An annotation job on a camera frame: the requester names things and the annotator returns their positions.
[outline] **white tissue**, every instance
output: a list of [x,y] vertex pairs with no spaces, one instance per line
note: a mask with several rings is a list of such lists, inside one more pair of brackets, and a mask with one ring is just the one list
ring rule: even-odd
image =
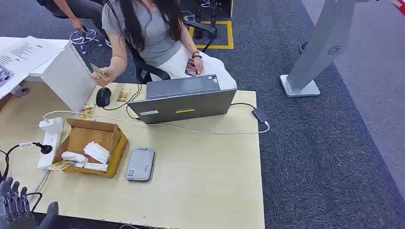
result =
[[81,154],[77,154],[77,153],[73,153],[73,152],[69,152],[66,151],[62,154],[62,159],[63,160],[69,160],[69,161],[77,161],[79,163],[87,163],[88,159],[81,155]]
[[110,152],[95,142],[90,142],[83,149],[85,154],[102,164],[107,164]]
[[76,163],[75,167],[83,168],[86,163]]
[[97,164],[97,163],[86,163],[85,168],[100,170],[100,171],[107,171],[108,165],[105,164]]

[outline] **robotic hand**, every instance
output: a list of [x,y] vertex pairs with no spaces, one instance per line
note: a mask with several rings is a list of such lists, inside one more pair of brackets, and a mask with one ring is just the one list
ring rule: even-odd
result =
[[18,181],[13,183],[12,177],[8,177],[0,184],[0,229],[50,229],[58,216],[58,203],[49,205],[45,218],[40,226],[37,226],[32,214],[36,204],[31,211],[27,197],[38,194],[39,202],[42,194],[27,194],[27,187],[23,187],[19,193],[19,186]]

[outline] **power bank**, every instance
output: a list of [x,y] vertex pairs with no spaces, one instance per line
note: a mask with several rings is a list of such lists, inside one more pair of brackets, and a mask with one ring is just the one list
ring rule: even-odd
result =
[[149,181],[152,174],[155,151],[152,148],[134,148],[129,158],[126,179]]

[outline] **black computer mouse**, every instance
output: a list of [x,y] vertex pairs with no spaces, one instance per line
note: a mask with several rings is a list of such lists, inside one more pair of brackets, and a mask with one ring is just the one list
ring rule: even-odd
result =
[[111,90],[107,87],[100,88],[96,96],[96,105],[105,107],[110,104]]

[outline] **person's arm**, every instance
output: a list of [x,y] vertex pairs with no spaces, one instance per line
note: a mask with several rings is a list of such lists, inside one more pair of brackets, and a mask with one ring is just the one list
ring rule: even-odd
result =
[[[183,43],[183,45],[186,47],[187,51],[190,53],[190,58],[192,57],[192,54],[197,52],[198,49],[194,44],[194,41],[192,40],[189,31],[187,27],[184,25],[183,21],[180,21],[181,25],[181,37],[180,40]],[[197,69],[197,74],[201,74],[201,72],[204,70],[204,64],[202,62],[202,59],[200,57],[195,57],[194,58],[194,64],[195,68]]]
[[92,78],[98,85],[104,87],[110,82],[113,82],[127,68],[127,45],[124,35],[118,35],[114,31],[106,31],[111,42],[112,57],[109,67],[101,68],[106,76],[103,79],[97,73],[92,73]]
[[82,29],[82,21],[80,21],[75,14],[70,9],[69,5],[67,4],[66,0],[53,0],[55,4],[65,13],[70,20],[72,21],[73,28],[76,30],[83,30]]

